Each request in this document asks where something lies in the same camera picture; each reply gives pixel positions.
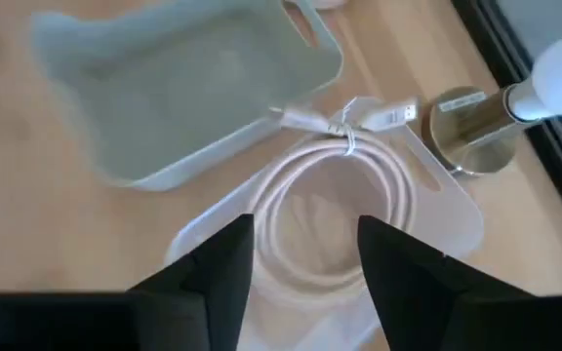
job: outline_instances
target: coiled cable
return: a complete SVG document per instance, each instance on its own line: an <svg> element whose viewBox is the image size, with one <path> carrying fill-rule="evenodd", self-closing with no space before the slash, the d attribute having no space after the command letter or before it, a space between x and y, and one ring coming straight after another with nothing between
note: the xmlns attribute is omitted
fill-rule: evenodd
<svg viewBox="0 0 562 351"><path fill-rule="evenodd" d="M293 262L280 245L279 210L288 190L305 171L333 157L348 157L359 161L364 171L378 180L379 188L375 190L383 198L381 218L409 232L417 206L410 171L390 146L365 130L366 126L391 128L405 123L409 107L405 108L402 121L392 121L392 116L400 117L400 110L381 110L364 119L361 128L332 123L313 112L284 111L282 125L316 132L318 136L270 165L256 186L250 210L255 214L256 235L253 284L259 293L283 305L312 309L345 304L367 289L359 262L334 274L315 274Z"/></svg>

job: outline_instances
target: plastic tray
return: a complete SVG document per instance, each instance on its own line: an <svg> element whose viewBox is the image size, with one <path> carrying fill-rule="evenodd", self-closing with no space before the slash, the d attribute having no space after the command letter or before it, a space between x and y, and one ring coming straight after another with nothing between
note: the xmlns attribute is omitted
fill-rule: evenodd
<svg viewBox="0 0 562 351"><path fill-rule="evenodd" d="M341 51L305 0L317 47L272 0L171 1L110 20L32 17L34 49L73 126L119 185L165 190L278 129L272 106L333 81Z"/></svg>
<svg viewBox="0 0 562 351"><path fill-rule="evenodd" d="M347 118L360 116L381 103L369 97L357 99ZM333 118L340 118L340 113ZM414 173L418 188L417 218L414 237L453 257L462 257L476 249L483 238L483 217L471 198L439 164L418 137L401 127L381 135L401 155ZM348 237L347 246L355 249L358 216L381 216L381 199L370 196L372 179L355 172L346 159L334 159L309 170L297 180L286 197L280 220L281 233L300 237L301 225L321 237ZM166 263L189 253L213 233L218 232L248 208L253 184L258 176L228 194L224 199L191 221L174 239ZM340 210L343 205L359 213ZM337 247L338 260L358 259ZM240 350L354 350L365 342L379 325L377 312L368 291L346 306L327 311L297 311L275 305L251 289Z"/></svg>

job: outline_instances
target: brass lamp base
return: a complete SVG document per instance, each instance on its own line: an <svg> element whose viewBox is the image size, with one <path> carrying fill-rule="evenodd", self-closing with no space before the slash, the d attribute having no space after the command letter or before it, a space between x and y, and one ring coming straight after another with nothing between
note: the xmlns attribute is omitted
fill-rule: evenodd
<svg viewBox="0 0 562 351"><path fill-rule="evenodd" d="M459 87L435 100L422 121L421 134L428 148L451 173L493 174L508 165L515 155L519 133L509 132L521 131L521 128L510 128L509 125L516 124L505 118L510 117L505 112L503 92L486 97L478 88Z"/></svg>

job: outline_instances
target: metal base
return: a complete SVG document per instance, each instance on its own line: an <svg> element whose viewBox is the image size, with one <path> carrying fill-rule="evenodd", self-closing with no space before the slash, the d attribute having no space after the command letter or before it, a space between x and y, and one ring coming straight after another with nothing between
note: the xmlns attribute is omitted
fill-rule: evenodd
<svg viewBox="0 0 562 351"><path fill-rule="evenodd" d="M519 133L485 142L470 139L470 130L478 131L478 124L493 123L489 119L500 115L500 109L504 109L502 94L489 98L484 98L482 94L474 87L454 88L434 101L422 121L424 142L453 174L493 174L506 167L515 155L515 141ZM481 102L482 113L471 113Z"/></svg>

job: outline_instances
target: wooden surface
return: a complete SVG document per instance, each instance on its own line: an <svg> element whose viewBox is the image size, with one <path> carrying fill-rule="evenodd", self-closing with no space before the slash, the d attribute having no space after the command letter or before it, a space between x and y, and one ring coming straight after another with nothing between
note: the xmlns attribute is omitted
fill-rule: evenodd
<svg viewBox="0 0 562 351"><path fill-rule="evenodd" d="M0 290L128 288L161 266L179 229L296 139L276 136L166 193L102 184L32 59L28 15L106 18L142 3L0 0ZM356 95L497 88L448 0L350 0L323 16L345 52L342 77L317 102L324 112ZM562 293L562 202L528 142L503 172L464 186L485 217L466 261L529 292Z"/></svg>

